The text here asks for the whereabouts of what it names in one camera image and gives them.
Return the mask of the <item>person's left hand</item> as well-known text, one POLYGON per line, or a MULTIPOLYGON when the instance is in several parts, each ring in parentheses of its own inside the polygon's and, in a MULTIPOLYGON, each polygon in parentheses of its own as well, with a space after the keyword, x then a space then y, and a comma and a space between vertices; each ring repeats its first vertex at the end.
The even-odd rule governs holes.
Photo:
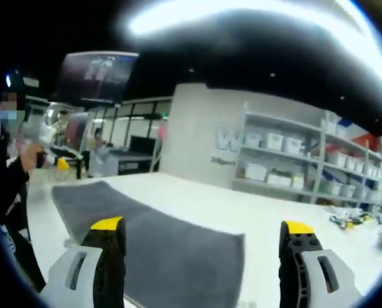
POLYGON ((40 169, 45 163, 46 153, 42 146, 29 144, 20 155, 21 165, 24 172, 28 175, 34 169, 40 169))

